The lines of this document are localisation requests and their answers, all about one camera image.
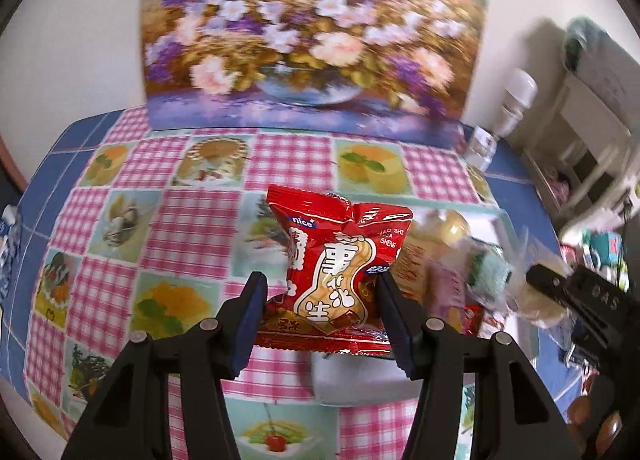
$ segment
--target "blue tile pattern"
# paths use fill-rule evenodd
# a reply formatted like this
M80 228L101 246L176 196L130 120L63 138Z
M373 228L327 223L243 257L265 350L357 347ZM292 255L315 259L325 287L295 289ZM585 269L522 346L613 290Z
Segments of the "blue tile pattern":
M4 321L10 321L12 333L2 333L4 339L0 343L0 374L7 376L9 369L14 386L25 398L27 392L22 376L24 342L33 288L49 236L70 189L92 155L92 149L100 145L120 114L121 111L114 111L82 119L70 125L36 172L20 201L20 211L27 229L20 246L21 254L14 266L12 289L4 303ZM470 131L470 128L465 129L467 136ZM516 231L519 232L527 226L537 239L557 251L558 242L553 227L535 187L528 183L527 170L505 141L498 144L488 174L494 176L488 179L489 184L498 204L510 216ZM559 348L544 332L540 332L538 371L554 396L559 395L575 378L575 370L564 367L559 360ZM561 411L566 409L566 401L571 400L574 391L575 386L573 391L569 390L567 395L560 398Z
M101 114L74 122L60 135L58 141L53 145L52 151L80 149L104 117L105 115Z

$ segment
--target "cake picture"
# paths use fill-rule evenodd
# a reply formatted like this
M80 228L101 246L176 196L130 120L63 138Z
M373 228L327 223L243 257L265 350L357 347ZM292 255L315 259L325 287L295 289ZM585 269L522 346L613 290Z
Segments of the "cake picture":
M323 460L321 438L313 435L305 426L287 420L271 418L269 407L264 404L267 420L258 422L236 436L242 460L286 458L288 460Z
M382 145L355 144L338 150L338 171L359 192L398 195L410 192L402 157Z
M129 146L119 144L98 149L82 177L81 186L109 185L129 156Z
M338 409L226 399L242 460L335 460Z
M198 140L187 150L174 177L174 185L216 187L240 183L248 145L242 138Z

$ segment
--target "orange dessert picture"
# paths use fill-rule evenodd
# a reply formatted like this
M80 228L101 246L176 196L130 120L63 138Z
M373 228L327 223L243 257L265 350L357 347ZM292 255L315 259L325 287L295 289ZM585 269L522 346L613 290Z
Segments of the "orange dessert picture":
M109 185L129 156L126 145L111 145L98 149L94 160L82 177L81 186Z
M409 192L402 157L372 144L355 144L338 151L340 176L353 184L368 184L373 192L398 195Z

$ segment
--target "white wall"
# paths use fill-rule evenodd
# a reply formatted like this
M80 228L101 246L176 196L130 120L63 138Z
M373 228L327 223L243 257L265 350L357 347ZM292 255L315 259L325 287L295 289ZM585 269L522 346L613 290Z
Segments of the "white wall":
M541 107L560 71L559 29L577 15L640 60L615 0L490 0L463 120L490 126L516 66L539 81ZM0 37L0 135L25 176L69 123L144 102L138 50L138 0L24 0Z

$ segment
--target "clear plastic bag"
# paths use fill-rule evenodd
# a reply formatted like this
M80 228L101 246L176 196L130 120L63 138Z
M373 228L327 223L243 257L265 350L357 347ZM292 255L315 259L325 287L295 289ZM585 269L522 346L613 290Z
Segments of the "clear plastic bag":
M526 228L520 237L516 256L511 280L505 289L509 308L539 328L548 329L557 325L568 316L568 310L530 286L526 274L536 263L565 277L571 274L571 268Z

